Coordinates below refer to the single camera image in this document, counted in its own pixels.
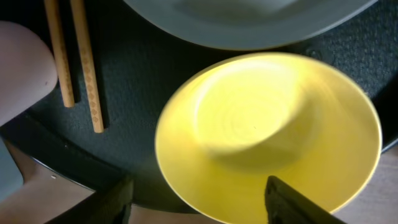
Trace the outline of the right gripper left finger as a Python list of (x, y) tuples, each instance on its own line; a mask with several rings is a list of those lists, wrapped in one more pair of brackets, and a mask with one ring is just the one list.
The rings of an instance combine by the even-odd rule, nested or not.
[(127, 224), (134, 182), (130, 176), (89, 197), (46, 224)]

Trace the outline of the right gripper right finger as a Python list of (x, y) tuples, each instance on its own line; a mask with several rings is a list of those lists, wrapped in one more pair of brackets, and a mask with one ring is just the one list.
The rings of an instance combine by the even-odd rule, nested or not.
[(274, 175), (264, 198), (269, 224), (345, 224)]

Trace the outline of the yellow bowl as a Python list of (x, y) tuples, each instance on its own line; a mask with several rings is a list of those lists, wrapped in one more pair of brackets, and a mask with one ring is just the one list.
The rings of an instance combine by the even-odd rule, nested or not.
[(328, 212), (350, 203), (379, 162), (381, 124), (347, 75), (296, 54), (247, 54), (186, 81), (157, 123), (171, 189), (223, 223), (266, 223), (272, 175)]

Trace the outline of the pink plastic cup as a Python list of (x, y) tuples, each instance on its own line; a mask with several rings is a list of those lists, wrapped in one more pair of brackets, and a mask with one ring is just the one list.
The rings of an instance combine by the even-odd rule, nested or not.
[(58, 82), (55, 60), (30, 29), (1, 21), (1, 124), (47, 96)]

